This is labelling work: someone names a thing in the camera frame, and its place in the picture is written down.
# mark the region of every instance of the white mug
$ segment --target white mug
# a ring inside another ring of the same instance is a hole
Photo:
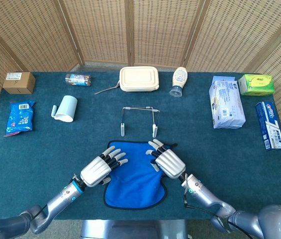
[[[57,111],[57,106],[53,106],[51,117],[64,122],[72,122],[74,119],[76,105],[77,99],[75,97],[64,96]]]

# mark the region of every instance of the gray carpet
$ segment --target gray carpet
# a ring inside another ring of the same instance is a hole
[[[83,67],[76,67],[74,71],[116,71],[123,66],[117,66],[114,64],[102,64],[102,63],[89,63]],[[173,71],[173,68],[158,69],[162,71]],[[39,234],[34,235],[31,231],[27,234],[19,237],[21,239],[77,239],[80,235],[82,222],[79,220],[55,220],[49,226],[49,228]],[[209,221],[205,220],[192,220],[189,221],[189,234],[193,239],[246,239],[247,237],[240,232],[233,234],[223,234],[218,232],[211,226]]]

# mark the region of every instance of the green box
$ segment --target green box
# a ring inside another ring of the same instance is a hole
[[[243,96],[270,96],[275,93],[271,75],[245,74],[238,83]]]

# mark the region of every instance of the teal tablecloth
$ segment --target teal tablecloth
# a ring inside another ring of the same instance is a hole
[[[90,72],[89,88],[65,84],[66,73],[34,73],[32,95],[0,95],[0,218],[16,216],[35,204],[45,205],[74,173],[80,171],[110,140],[152,139],[152,119],[143,112],[125,117],[124,106],[152,106],[161,111],[157,139],[178,143],[174,152],[203,184],[237,210],[257,213],[268,204],[281,204],[281,150],[265,151],[255,104],[272,97],[241,97],[246,123],[240,129],[213,129],[208,90],[213,75],[189,73],[182,98],[169,95],[172,72],[160,72],[160,88],[149,93],[120,89],[94,95],[117,83],[119,72]],[[52,106],[64,95],[78,99],[73,123],[51,118]],[[10,101],[34,100],[34,130],[3,137]],[[111,209],[103,203],[104,186],[87,188],[58,219],[203,219],[209,215],[184,208],[179,180],[163,179],[166,199],[143,211]],[[190,204],[199,205],[193,198]]]

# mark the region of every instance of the cardboard box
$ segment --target cardboard box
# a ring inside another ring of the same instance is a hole
[[[273,102],[259,102],[255,108],[265,149],[281,149],[281,130]]]
[[[3,88],[9,94],[32,94],[35,78],[31,72],[8,73]]]
[[[243,96],[270,96],[275,93],[271,75],[245,74],[238,82]]]
[[[213,128],[240,128],[245,123],[235,77],[214,76],[209,90]]]

